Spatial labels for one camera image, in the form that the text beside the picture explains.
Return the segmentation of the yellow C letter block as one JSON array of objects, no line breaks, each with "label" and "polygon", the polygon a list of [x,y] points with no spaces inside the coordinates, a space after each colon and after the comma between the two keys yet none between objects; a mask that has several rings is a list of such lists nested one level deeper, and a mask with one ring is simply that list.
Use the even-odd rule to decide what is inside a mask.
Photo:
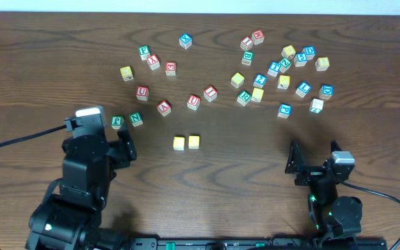
[{"label": "yellow C letter block", "polygon": [[185,148],[185,138],[181,136],[175,136],[173,140],[174,150],[183,151]]}]

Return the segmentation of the yellow O letter block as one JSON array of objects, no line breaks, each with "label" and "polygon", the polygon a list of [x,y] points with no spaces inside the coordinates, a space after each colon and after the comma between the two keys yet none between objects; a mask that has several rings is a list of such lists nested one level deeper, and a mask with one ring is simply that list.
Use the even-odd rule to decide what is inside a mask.
[{"label": "yellow O letter block", "polygon": [[199,135],[190,135],[188,138],[189,149],[198,149],[199,146],[200,146],[200,136]]}]

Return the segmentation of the green R letter block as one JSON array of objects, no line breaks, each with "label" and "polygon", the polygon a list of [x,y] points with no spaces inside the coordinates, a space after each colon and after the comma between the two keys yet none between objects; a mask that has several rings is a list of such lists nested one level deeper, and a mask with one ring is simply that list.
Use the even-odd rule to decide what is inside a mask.
[{"label": "green R letter block", "polygon": [[237,96],[237,102],[242,106],[246,106],[250,100],[251,95],[246,90],[241,91],[241,93],[239,93]]}]

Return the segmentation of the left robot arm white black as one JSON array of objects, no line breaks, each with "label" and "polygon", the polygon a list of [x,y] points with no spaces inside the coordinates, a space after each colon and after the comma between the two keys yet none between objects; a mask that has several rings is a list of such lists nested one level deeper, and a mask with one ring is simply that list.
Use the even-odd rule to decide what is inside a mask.
[{"label": "left robot arm white black", "polygon": [[101,228],[111,181],[117,169],[137,158],[128,126],[109,142],[101,125],[70,126],[62,143],[62,178],[50,182],[29,219],[26,249],[128,249],[129,239]]}]

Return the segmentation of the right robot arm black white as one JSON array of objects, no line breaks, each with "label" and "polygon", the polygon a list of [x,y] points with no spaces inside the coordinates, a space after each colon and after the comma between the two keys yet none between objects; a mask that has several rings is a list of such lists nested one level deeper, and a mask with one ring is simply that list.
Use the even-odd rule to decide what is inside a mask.
[{"label": "right robot arm black white", "polygon": [[331,155],[320,166],[307,165],[296,142],[291,142],[286,174],[296,176],[294,184],[309,187],[308,210],[317,227],[313,244],[349,238],[361,231],[363,205],[356,197],[339,196],[336,185],[349,178],[355,159],[349,151],[331,142]]}]

